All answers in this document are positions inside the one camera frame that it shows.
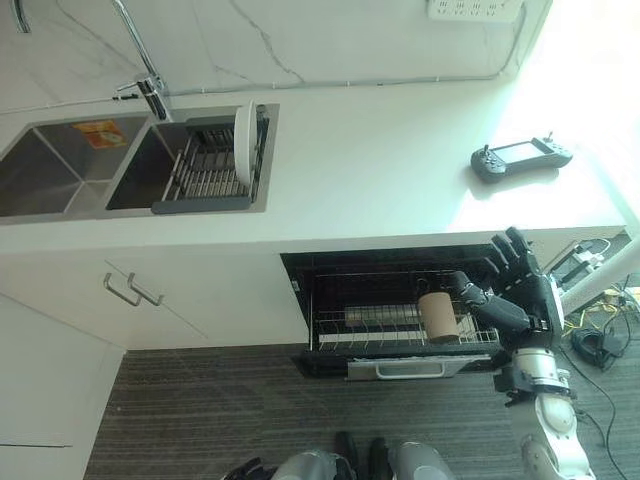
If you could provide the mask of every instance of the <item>white cabinet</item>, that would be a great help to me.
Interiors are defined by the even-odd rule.
[[[0,257],[0,292],[127,349],[307,341],[277,254],[184,247],[127,252]]]
[[[137,303],[127,278],[99,254],[0,259],[0,291],[79,330],[127,349],[203,346],[205,337],[164,306]]]
[[[307,326],[278,254],[216,255],[215,247],[146,248],[111,257],[151,296],[202,331],[207,345],[304,343]]]
[[[0,295],[0,478],[81,480],[124,350]]]

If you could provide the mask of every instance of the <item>sink dish rack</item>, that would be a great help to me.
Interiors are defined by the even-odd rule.
[[[189,137],[178,152],[162,200],[153,213],[243,210],[255,201],[260,184],[268,119],[258,118],[258,144],[250,186],[238,179],[234,159],[233,121],[218,125],[190,126]]]

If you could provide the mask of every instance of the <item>gray carpet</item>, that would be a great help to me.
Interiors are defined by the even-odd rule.
[[[640,478],[640,342],[607,373],[584,366],[618,407],[611,445],[629,479]],[[369,441],[435,446],[461,480],[524,479],[505,398],[491,374],[449,380],[347,383],[302,378],[297,346],[130,352],[95,443],[86,480],[219,479],[261,456],[276,465],[307,448],[330,448],[349,430],[361,463]],[[560,362],[566,366],[564,359]],[[611,410],[579,375],[577,406],[606,428]],[[596,428],[579,436],[598,479],[619,478]]]

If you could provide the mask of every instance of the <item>handheld remote controller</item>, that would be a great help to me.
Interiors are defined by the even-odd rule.
[[[561,168],[573,158],[551,139],[534,137],[528,142],[484,148],[471,155],[471,168],[486,183],[497,183],[509,175],[538,168]]]

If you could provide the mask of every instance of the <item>sticker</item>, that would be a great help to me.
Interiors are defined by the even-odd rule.
[[[89,145],[96,150],[123,147],[127,144],[127,139],[113,120],[76,123],[72,127],[80,130]]]

